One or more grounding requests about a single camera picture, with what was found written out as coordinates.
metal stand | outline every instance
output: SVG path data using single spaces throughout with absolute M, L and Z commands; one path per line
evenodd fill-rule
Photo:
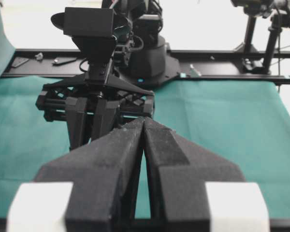
M 250 52 L 257 52 L 255 47 L 252 44 L 253 33 L 255 30 L 257 18 L 250 16 L 248 18 L 245 40 L 241 43 L 236 49 L 236 52 L 243 52 L 243 53 L 250 53 Z

black foam pad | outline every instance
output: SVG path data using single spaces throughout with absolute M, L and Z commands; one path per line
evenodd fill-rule
M 125 193 L 127 189 L 135 191 L 130 185 L 139 178 L 143 122 L 143 118 L 138 118 L 40 169 L 37 182 L 74 182 L 65 217 L 68 231 L 79 227 L 109 232 L 112 220 L 126 207 L 121 201 L 136 198 L 136 194 Z
M 209 231 L 205 182 L 245 181 L 239 167 L 150 118 L 144 132 L 152 216 L 167 231 Z

white foam block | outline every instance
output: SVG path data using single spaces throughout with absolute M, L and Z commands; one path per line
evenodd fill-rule
M 10 206 L 7 232 L 66 232 L 72 182 L 22 184 Z
M 269 215 L 256 183 L 206 182 L 211 232 L 269 232 Z

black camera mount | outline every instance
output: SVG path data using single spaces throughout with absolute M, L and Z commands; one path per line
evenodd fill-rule
M 113 9 L 94 8 L 66 8 L 52 17 L 56 27 L 72 36 L 89 64 L 84 74 L 44 85 L 36 102 L 47 121 L 67 122 L 71 150 L 138 116 L 153 116 L 154 93 L 120 79 L 115 69 L 128 64 L 135 48 L 131 19 L 145 7 L 138 2 L 126 8 L 134 12 L 128 17 Z

white background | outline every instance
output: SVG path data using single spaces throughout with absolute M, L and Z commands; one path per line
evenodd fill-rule
M 230 0 L 160 0 L 164 9 L 161 34 L 172 49 L 231 50 L 245 36 L 247 16 Z M 100 7 L 101 0 L 4 0 L 1 9 L 5 33 L 16 48 L 76 48 L 71 39 L 55 28 L 51 15 L 64 7 Z M 258 18 L 253 44 L 265 50 L 269 19 Z M 290 45 L 290 29 L 281 34 L 281 46 Z M 277 65 L 272 73 L 277 74 Z M 290 60 L 281 61 L 281 73 L 290 75 Z M 290 113 L 290 86 L 280 96 Z

